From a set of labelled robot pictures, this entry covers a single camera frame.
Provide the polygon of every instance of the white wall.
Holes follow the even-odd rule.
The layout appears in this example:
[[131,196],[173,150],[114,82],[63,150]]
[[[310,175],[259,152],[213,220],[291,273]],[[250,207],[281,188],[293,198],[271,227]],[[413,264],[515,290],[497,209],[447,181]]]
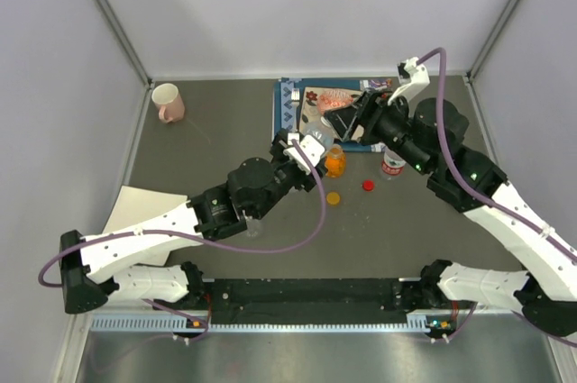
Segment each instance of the white wall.
[[577,245],[577,0],[523,0],[475,86],[502,167]]
[[110,0],[156,78],[395,71],[439,45],[468,70],[507,0]]
[[67,317],[36,277],[61,233],[102,229],[143,91],[92,0],[0,9],[0,380],[46,382]]

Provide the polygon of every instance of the white bracket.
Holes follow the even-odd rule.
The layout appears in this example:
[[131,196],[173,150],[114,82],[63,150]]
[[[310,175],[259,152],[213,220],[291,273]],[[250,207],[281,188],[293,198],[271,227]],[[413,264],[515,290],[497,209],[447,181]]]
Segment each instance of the white bracket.
[[137,299],[160,299],[174,303],[188,294],[188,279],[180,266],[151,268],[131,266],[114,275],[119,288],[108,303]]
[[514,295],[528,280],[524,270],[500,272],[453,263],[443,271],[437,285],[450,300],[470,300],[521,314],[523,306]]
[[[288,144],[290,147],[284,150],[285,155],[291,157],[298,164],[300,169],[305,171],[307,174],[310,174],[310,168],[297,152],[297,149],[292,146],[290,134],[288,136]],[[313,167],[316,167],[325,154],[325,146],[318,142],[312,135],[306,135],[298,145],[300,146],[300,149],[305,152],[305,155],[307,155],[307,158],[310,160],[311,164],[313,164]]]
[[408,73],[408,79],[403,78],[401,75],[398,76],[401,86],[389,97],[387,101],[388,105],[391,105],[399,96],[404,96],[407,102],[410,101],[421,93],[431,82],[425,65],[417,66],[417,61],[418,57],[413,57],[399,65]]

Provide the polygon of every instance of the sheet of paper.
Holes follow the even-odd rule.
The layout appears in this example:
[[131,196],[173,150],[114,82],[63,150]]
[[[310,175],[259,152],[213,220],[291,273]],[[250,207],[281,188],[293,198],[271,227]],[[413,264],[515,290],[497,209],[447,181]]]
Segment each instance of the sheet of paper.
[[[187,201],[187,196],[122,187],[103,233],[110,233],[160,216]],[[142,264],[163,266],[169,254],[157,255],[141,261]]]

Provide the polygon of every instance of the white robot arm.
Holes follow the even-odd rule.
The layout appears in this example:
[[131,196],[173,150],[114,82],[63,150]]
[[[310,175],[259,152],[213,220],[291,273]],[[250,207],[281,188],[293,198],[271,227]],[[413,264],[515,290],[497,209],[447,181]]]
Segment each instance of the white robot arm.
[[[435,100],[425,99],[408,115],[408,98],[429,83],[417,58],[399,65],[404,85],[387,99],[379,91],[365,91],[352,105],[331,110],[325,118],[346,140],[363,126],[362,144],[384,142],[409,165],[430,175],[427,187],[473,222],[479,224],[526,268],[517,272],[466,268],[438,260],[423,269],[421,287],[435,307],[447,300],[468,300],[524,315],[556,336],[577,332],[577,255],[554,229],[523,201],[507,176],[484,154],[463,145],[467,119],[444,101],[444,129],[454,163],[469,185],[499,205],[514,210],[540,227],[536,233],[497,208],[471,197],[452,178],[436,138]],[[82,241],[95,241],[60,263],[65,310],[75,314],[96,309],[107,301],[156,299],[175,303],[194,299],[202,291],[196,266],[175,268],[138,266],[157,253],[216,241],[246,229],[246,219],[261,219],[291,188],[310,190],[315,182],[289,141],[297,139],[316,172],[324,148],[312,137],[281,130],[272,143],[272,161],[253,158],[232,171],[225,184],[208,189],[184,205],[146,222],[106,235],[81,237],[68,232],[60,239],[66,250]],[[180,236],[166,231],[178,231]],[[190,240],[196,236],[196,242]]]

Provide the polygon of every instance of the bottle cap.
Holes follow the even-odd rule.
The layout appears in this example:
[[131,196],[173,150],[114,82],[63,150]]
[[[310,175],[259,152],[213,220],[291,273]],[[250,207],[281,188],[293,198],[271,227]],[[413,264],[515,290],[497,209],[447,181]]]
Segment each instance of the bottle cap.
[[337,192],[329,192],[326,195],[326,202],[329,205],[338,205],[341,202],[341,196]]
[[372,180],[365,180],[362,182],[362,188],[365,191],[372,191],[375,188],[375,184]]

